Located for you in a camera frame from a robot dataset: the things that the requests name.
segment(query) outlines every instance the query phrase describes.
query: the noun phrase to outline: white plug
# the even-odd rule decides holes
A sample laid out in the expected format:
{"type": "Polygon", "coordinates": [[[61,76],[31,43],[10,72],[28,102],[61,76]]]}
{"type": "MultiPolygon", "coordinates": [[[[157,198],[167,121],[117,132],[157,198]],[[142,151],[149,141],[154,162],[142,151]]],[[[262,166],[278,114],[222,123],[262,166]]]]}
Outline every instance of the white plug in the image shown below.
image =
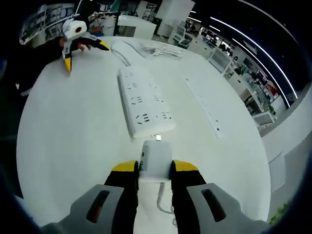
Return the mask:
{"type": "Polygon", "coordinates": [[[172,149],[166,141],[145,141],[142,148],[139,179],[148,182],[169,181],[172,149]]]}

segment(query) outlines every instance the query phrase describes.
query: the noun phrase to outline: round table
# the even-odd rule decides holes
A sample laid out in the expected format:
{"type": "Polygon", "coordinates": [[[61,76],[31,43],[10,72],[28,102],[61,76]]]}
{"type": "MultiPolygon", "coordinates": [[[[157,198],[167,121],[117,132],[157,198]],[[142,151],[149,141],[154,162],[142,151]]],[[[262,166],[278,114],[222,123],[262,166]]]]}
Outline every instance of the round table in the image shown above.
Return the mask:
{"type": "MultiPolygon", "coordinates": [[[[138,41],[102,38],[108,45],[121,39],[138,41]]],[[[77,198],[103,184],[118,163],[139,160],[143,142],[153,139],[134,139],[128,133],[117,82],[117,72],[125,65],[118,57],[98,49],[76,51],[72,64],[71,75],[62,59],[44,68],[19,125],[20,186],[26,209],[40,226],[67,216],[77,198]]],[[[206,182],[236,198],[248,217],[266,221],[271,197],[268,161],[253,119],[233,88],[208,61],[187,50],[181,60],[156,56],[146,64],[177,124],[162,134],[173,158],[197,166],[206,182]],[[216,137],[185,78],[201,80],[224,137],[216,137]]],[[[157,192],[156,184],[139,184],[135,233],[177,232],[173,215],[157,209],[157,192]]],[[[171,195],[168,183],[164,209],[170,209],[171,195]]]]}

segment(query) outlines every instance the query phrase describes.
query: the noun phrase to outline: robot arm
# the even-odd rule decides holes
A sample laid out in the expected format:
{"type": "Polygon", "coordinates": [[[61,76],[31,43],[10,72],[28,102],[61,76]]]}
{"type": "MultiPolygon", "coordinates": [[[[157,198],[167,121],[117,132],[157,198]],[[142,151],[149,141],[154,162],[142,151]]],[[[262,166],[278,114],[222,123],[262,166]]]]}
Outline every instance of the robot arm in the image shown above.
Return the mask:
{"type": "Polygon", "coordinates": [[[68,19],[63,24],[63,33],[66,38],[66,42],[64,43],[62,54],[66,68],[69,72],[72,71],[72,45],[74,42],[89,44],[100,50],[109,50],[108,45],[104,41],[87,32],[87,25],[84,21],[68,19]]]}
{"type": "MultiPolygon", "coordinates": [[[[138,206],[137,161],[114,167],[104,185],[96,185],[71,206],[59,223],[44,233],[132,234],[138,206]]],[[[239,202],[215,184],[206,184],[196,166],[173,160],[172,205],[179,234],[259,234],[267,229],[242,212],[239,202]]]]}

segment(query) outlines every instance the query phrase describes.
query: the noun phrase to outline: person's hand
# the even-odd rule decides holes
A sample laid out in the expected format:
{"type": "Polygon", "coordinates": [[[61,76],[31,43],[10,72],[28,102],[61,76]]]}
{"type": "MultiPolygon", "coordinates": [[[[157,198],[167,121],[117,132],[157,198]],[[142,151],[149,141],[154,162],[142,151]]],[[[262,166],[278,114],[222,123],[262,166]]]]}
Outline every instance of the person's hand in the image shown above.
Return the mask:
{"type": "Polygon", "coordinates": [[[90,46],[90,45],[84,44],[84,43],[81,43],[81,42],[78,42],[78,43],[77,43],[77,47],[78,47],[78,49],[80,49],[81,51],[84,51],[84,45],[88,48],[88,50],[91,50],[91,46],[90,46]]]}
{"type": "MultiPolygon", "coordinates": [[[[60,47],[64,47],[64,43],[66,42],[65,38],[59,39],[59,45],[60,47]]],[[[88,48],[88,50],[91,50],[91,46],[82,42],[77,43],[77,48],[80,49],[81,51],[84,51],[84,45],[88,48]]]]}

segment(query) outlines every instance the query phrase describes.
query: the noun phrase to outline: power strip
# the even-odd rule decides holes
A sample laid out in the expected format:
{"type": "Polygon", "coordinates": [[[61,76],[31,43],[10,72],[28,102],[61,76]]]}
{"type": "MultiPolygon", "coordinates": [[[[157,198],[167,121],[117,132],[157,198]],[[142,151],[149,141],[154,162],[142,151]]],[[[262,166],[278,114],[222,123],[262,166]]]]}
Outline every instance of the power strip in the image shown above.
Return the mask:
{"type": "Polygon", "coordinates": [[[216,137],[223,138],[225,135],[225,128],[221,125],[220,119],[216,116],[213,109],[209,106],[208,98],[204,98],[206,91],[202,90],[200,83],[196,82],[196,80],[185,79],[184,83],[199,103],[212,129],[214,130],[216,137]]]}
{"type": "Polygon", "coordinates": [[[152,75],[140,66],[119,70],[121,98],[132,136],[147,137],[173,130],[176,123],[152,75]]]}

